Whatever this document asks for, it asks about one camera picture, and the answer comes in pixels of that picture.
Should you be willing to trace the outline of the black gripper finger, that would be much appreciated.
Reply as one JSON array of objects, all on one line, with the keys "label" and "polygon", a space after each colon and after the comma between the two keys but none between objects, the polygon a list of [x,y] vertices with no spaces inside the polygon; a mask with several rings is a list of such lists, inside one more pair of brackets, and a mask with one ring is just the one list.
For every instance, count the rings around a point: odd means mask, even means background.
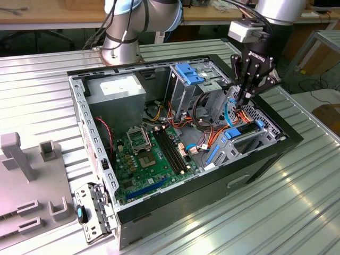
[{"label": "black gripper finger", "polygon": [[235,81],[239,86],[239,92],[236,99],[236,108],[241,108],[244,105],[245,94],[247,92],[249,58],[243,59],[241,55],[234,54],[231,56],[231,65],[234,72]]},{"label": "black gripper finger", "polygon": [[248,78],[248,84],[244,89],[243,105],[247,105],[251,98],[258,94],[262,94],[281,83],[281,78],[276,70],[273,68],[268,74],[261,77],[256,74],[251,80]]}]

